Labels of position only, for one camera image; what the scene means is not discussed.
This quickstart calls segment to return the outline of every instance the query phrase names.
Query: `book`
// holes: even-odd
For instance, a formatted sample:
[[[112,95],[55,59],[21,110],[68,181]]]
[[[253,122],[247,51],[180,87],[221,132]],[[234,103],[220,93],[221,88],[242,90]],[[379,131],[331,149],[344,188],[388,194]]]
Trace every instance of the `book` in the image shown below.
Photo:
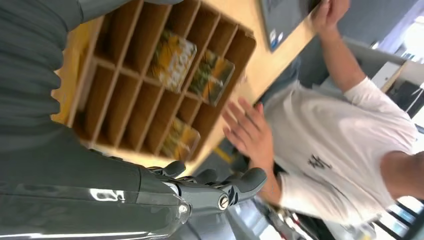
[[[162,153],[175,160],[188,161],[200,140],[199,132],[178,118],[172,121]]]
[[[196,52],[196,45],[164,30],[154,51],[148,74],[168,90],[179,93]]]
[[[207,50],[188,90],[203,98],[206,103],[216,106],[234,70],[232,62]]]

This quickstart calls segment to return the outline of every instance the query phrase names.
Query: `robotic hand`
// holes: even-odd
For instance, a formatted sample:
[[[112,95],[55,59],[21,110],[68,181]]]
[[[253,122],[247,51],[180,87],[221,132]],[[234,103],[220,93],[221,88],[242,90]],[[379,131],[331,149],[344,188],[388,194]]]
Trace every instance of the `robotic hand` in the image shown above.
[[[0,238],[167,238],[191,216],[224,213],[252,198],[267,179],[259,168],[215,182],[212,170],[173,178],[185,170],[178,161],[134,167],[138,192],[0,182]]]

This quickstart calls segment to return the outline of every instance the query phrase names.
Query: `wooden cubby organizer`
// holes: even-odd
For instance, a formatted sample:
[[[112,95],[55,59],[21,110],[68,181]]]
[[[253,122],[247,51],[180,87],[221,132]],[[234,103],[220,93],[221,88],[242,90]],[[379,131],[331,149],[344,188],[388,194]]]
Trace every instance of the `wooden cubby organizer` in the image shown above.
[[[200,0],[155,5],[133,0],[97,20],[86,50],[67,124],[89,147],[160,155],[174,118],[199,131],[202,148],[255,47],[250,30]],[[181,93],[148,74],[164,29],[197,46]],[[234,63],[218,105],[207,105],[188,87],[209,49]]]

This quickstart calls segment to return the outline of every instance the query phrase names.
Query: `person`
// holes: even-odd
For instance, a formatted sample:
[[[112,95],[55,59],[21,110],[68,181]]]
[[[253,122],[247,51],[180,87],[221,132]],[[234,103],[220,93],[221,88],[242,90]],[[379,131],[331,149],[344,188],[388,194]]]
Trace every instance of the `person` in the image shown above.
[[[402,196],[424,198],[424,153],[412,154],[410,117],[366,77],[337,23],[349,0],[323,0],[313,13],[324,60],[343,98],[299,81],[264,104],[229,103],[226,138],[262,168],[266,201],[340,224],[375,218]],[[274,163],[287,173],[275,176]]]

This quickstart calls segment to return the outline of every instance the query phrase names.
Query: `grey wall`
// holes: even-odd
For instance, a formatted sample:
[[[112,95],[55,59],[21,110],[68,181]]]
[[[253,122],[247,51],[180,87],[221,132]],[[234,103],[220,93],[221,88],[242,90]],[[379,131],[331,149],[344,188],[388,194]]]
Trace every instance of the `grey wall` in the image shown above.
[[[351,0],[351,7],[339,23],[343,36],[371,46],[382,41],[418,0]],[[300,53],[303,82],[321,83],[328,72],[320,41],[314,38]]]

